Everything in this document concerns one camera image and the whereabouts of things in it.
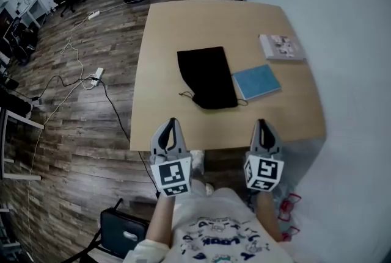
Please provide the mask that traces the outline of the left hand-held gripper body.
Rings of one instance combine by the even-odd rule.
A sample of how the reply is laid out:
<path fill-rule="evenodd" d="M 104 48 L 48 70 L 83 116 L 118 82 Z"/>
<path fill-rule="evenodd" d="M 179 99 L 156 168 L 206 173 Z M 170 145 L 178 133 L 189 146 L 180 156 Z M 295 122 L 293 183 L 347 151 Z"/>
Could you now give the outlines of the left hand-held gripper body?
<path fill-rule="evenodd" d="M 150 162 L 156 187 L 162 196 L 177 196 L 191 191 L 192 156 L 186 148 L 152 148 Z"/>

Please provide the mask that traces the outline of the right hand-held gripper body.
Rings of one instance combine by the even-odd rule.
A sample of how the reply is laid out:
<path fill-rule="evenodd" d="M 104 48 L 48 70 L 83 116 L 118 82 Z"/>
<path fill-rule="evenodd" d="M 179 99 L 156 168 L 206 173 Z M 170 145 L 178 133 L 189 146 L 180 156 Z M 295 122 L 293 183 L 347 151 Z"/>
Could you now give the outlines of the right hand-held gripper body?
<path fill-rule="evenodd" d="M 280 182 L 284 161 L 281 149 L 271 153 L 247 151 L 244 162 L 244 174 L 248 189 L 271 192 Z"/>

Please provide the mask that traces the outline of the black drawstring bag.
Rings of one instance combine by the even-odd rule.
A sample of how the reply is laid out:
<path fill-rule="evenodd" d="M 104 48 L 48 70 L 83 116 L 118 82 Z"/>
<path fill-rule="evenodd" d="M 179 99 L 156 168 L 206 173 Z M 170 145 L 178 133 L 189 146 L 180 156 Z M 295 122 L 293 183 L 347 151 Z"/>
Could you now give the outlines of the black drawstring bag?
<path fill-rule="evenodd" d="M 248 102 L 236 97 L 224 48 L 193 49 L 177 52 L 181 76 L 190 88 L 180 93 L 206 110 L 247 106 Z"/>

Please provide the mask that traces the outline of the person's left forearm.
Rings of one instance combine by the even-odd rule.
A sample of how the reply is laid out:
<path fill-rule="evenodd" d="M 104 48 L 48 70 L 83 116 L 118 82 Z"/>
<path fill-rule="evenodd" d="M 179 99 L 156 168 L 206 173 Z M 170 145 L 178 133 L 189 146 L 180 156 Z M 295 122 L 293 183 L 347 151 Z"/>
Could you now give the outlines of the person's left forearm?
<path fill-rule="evenodd" d="M 160 195 L 145 238 L 171 248 L 175 197 Z"/>

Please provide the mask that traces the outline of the person's right forearm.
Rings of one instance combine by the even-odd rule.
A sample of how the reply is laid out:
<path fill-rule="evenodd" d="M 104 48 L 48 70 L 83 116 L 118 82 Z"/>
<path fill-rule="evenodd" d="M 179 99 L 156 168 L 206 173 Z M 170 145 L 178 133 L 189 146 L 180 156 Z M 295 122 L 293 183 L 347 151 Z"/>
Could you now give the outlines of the person's right forearm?
<path fill-rule="evenodd" d="M 256 205 L 257 220 L 276 242 L 282 242 L 283 236 L 275 215 L 272 193 L 259 192 L 256 197 Z"/>

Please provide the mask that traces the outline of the blue notebook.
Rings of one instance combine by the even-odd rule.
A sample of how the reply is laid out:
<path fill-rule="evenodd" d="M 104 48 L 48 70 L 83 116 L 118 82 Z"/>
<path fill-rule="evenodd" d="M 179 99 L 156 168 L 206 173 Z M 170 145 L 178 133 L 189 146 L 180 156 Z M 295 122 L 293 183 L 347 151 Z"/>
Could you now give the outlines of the blue notebook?
<path fill-rule="evenodd" d="M 269 65 L 262 65 L 232 74 L 244 100 L 250 100 L 281 89 Z"/>

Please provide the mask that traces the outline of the person's white printed shirt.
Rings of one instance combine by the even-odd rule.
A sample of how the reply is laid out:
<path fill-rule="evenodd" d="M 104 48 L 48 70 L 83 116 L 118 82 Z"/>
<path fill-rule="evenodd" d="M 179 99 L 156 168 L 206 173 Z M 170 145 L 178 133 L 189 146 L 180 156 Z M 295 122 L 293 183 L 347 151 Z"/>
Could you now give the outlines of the person's white printed shirt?
<path fill-rule="evenodd" d="M 144 239 L 123 263 L 294 263 L 229 188 L 206 195 L 192 183 L 191 193 L 175 197 L 171 248 Z"/>

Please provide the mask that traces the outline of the black padded chair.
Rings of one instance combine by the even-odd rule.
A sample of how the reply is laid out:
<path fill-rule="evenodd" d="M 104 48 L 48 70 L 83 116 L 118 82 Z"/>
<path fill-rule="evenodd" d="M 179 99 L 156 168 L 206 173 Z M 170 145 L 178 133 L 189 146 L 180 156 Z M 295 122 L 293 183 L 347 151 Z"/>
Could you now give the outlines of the black padded chair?
<path fill-rule="evenodd" d="M 123 202 L 119 199 L 114 207 L 100 214 L 100 229 L 87 248 L 64 260 L 62 263 L 98 263 L 89 252 L 100 250 L 113 257 L 124 259 L 129 251 L 145 239 L 149 222 L 118 210 Z"/>

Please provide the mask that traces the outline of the pink printed booklet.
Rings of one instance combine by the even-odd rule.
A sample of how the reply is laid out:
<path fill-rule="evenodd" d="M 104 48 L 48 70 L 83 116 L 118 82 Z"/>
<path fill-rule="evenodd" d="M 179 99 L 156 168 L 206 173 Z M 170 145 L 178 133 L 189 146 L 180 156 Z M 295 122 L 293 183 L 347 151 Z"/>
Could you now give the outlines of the pink printed booklet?
<path fill-rule="evenodd" d="M 259 41 L 268 60 L 305 60 L 306 54 L 295 36 L 260 35 Z"/>

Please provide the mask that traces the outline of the black wheeled equipment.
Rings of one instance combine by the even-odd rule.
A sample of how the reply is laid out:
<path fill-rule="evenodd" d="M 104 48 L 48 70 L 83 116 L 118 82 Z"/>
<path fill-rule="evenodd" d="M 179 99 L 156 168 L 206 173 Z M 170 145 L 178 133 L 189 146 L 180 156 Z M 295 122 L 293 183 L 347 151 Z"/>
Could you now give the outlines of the black wheeled equipment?
<path fill-rule="evenodd" d="M 0 107 L 21 117 L 30 119 L 33 105 L 30 100 L 21 99 L 0 86 Z"/>

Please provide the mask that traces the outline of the black equipment pile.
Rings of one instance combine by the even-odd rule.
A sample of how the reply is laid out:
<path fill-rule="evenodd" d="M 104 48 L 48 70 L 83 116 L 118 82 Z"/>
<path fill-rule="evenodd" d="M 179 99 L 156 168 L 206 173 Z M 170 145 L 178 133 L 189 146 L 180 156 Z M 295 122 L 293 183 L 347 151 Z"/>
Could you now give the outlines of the black equipment pile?
<path fill-rule="evenodd" d="M 20 17 L 12 18 L 6 9 L 0 11 L 0 52 L 27 65 L 38 42 L 38 27 L 27 27 Z"/>

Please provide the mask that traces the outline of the grey metal frame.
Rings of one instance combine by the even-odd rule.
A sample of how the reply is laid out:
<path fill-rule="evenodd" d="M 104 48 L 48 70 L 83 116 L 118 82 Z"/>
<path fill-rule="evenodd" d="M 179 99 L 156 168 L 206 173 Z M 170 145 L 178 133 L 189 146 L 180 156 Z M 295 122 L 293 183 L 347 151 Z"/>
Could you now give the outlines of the grey metal frame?
<path fill-rule="evenodd" d="M 24 118 L 20 115 L 17 115 L 16 113 L 13 113 L 5 108 L 0 107 L 0 180 L 3 179 L 11 179 L 11 180 L 24 180 L 24 181 L 40 181 L 42 178 L 39 175 L 33 175 L 32 173 L 29 173 L 28 175 L 22 175 L 22 174 L 13 174 L 13 173 L 6 173 L 4 169 L 4 164 L 9 161 L 11 163 L 14 163 L 13 160 L 6 160 L 4 156 L 4 149 L 5 149 L 5 135 L 6 135 L 6 129 L 7 129 L 7 121 L 8 119 L 13 118 L 14 120 L 20 121 L 24 124 L 33 126 L 37 129 L 44 129 L 44 125 L 36 123 L 34 121 L 31 121 L 27 118 Z"/>

